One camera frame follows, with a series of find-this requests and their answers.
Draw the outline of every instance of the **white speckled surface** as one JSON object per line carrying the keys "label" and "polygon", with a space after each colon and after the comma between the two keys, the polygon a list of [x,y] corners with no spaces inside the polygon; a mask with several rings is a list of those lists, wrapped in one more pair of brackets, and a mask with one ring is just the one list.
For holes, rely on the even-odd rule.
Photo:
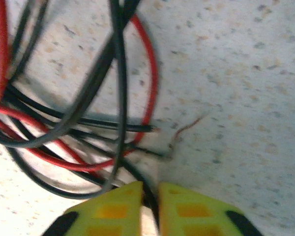
{"label": "white speckled surface", "polygon": [[[23,4],[10,1],[11,21]],[[172,162],[132,158],[156,181],[240,207],[265,236],[295,236],[295,1],[143,0],[140,16],[161,74],[153,120],[161,132],[147,135],[143,145],[165,151],[180,127],[208,115],[183,133]],[[28,80],[19,86],[64,110],[109,27],[105,0],[53,1]],[[129,116],[136,121],[145,105],[148,62],[132,26],[126,41]],[[112,70],[90,116],[116,114],[115,82]],[[68,172],[58,177],[48,165],[28,159],[70,188],[80,184]],[[75,203],[33,184],[0,146],[0,236],[40,235]],[[150,221],[144,222],[145,235],[153,235]]]}

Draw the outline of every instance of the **red wire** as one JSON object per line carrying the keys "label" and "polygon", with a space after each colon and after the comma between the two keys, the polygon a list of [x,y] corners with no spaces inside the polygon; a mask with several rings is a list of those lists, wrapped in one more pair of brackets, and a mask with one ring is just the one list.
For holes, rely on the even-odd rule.
{"label": "red wire", "polygon": [[[147,51],[148,59],[150,61],[150,68],[151,68],[150,93],[149,93],[149,99],[148,99],[145,115],[142,120],[142,124],[149,124],[151,116],[152,116],[155,100],[156,100],[156,95],[157,95],[158,72],[157,72],[156,59],[155,59],[155,55],[154,55],[151,41],[148,38],[148,35],[145,32],[145,29],[143,28],[139,18],[136,15],[134,15],[131,19],[131,22],[134,24],[140,37],[142,38],[142,41],[143,41],[146,51]],[[34,126],[44,132],[48,132],[48,128],[44,124],[36,121],[32,117],[30,117],[27,114],[24,114],[20,111],[11,109],[9,107],[0,106],[0,113],[10,116],[10,117],[13,117],[13,118],[16,118],[20,121],[23,121],[23,122],[25,122],[31,126]],[[15,133],[12,129],[10,129],[1,120],[0,120],[0,129],[13,139],[16,139],[16,140],[22,139],[17,133]],[[144,136],[143,132],[137,133],[133,142],[135,144],[138,144],[141,141],[141,139],[143,138],[143,136]],[[58,160],[58,159],[54,158],[53,156],[47,155],[46,153],[38,150],[37,148],[28,148],[27,150],[29,152],[31,152],[32,154],[36,155],[37,157],[41,158],[42,160],[45,160],[45,161],[47,161],[51,164],[54,164],[56,166],[59,166],[59,167],[62,167],[62,168],[68,169],[68,170],[73,170],[73,171],[86,171],[86,172],[98,171],[98,170],[101,170],[107,166],[113,165],[113,163],[114,163],[113,160],[109,160],[109,161],[105,161],[105,162],[102,162],[99,164],[87,164],[74,150],[72,150],[70,147],[68,147],[64,142],[62,142],[61,140],[55,140],[54,142],[60,148],[62,148],[64,151],[69,153],[80,164],[75,164],[75,163],[70,163],[67,161]],[[128,155],[131,152],[133,152],[133,150],[126,151],[124,153],[124,156]]]}
{"label": "red wire", "polygon": [[5,0],[0,0],[0,101],[7,85],[5,74],[8,64],[9,55],[6,3]]}

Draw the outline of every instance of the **floor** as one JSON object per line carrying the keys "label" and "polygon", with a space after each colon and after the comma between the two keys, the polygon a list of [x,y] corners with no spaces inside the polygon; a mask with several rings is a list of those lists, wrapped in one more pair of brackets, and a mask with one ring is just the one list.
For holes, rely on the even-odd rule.
{"label": "floor", "polygon": [[[10,22],[16,22],[24,0],[9,2]],[[110,32],[106,2],[53,1],[18,82],[24,92],[59,110],[70,104]],[[155,182],[238,206],[265,236],[295,236],[295,1],[142,0],[139,16],[153,39],[161,77],[153,118],[160,130],[142,146],[167,152],[179,128],[205,117],[181,135],[172,161],[138,153],[131,159]],[[133,26],[125,35],[129,117],[136,122],[146,103],[148,61]],[[113,68],[88,113],[113,116],[116,103]],[[26,155],[61,186],[93,188]],[[0,146],[0,236],[40,235],[77,202],[36,186]],[[144,212],[143,235],[153,235]]]}

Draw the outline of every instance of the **black rubber grip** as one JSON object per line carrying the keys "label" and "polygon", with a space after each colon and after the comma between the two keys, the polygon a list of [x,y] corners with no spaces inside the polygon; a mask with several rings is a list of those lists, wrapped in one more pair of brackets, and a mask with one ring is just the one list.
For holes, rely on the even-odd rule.
{"label": "black rubber grip", "polygon": [[243,236],[263,236],[244,215],[231,210],[228,210],[226,215],[236,225]]}
{"label": "black rubber grip", "polygon": [[65,236],[78,216],[76,211],[59,216],[42,236]]}

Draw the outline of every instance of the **speckled floor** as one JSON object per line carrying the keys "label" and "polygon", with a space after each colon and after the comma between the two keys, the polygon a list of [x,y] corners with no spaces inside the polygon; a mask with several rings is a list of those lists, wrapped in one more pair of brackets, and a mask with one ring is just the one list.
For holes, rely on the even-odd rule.
{"label": "speckled floor", "polygon": [[[10,21],[23,4],[10,1]],[[143,146],[166,151],[180,127],[206,117],[183,133],[173,161],[131,159],[155,181],[240,207],[265,236],[295,236],[295,0],[142,0],[140,16],[161,75],[153,120],[161,131],[147,135]],[[47,20],[19,87],[64,110],[110,31],[110,18],[105,0],[55,0]],[[136,121],[149,70],[133,26],[126,41],[129,116]],[[116,114],[115,83],[113,69],[90,116]],[[68,172],[59,177],[47,164],[28,160],[79,188],[81,180]],[[0,146],[0,236],[40,235],[75,203],[34,185]],[[145,219],[144,235],[153,235],[151,219]]]}

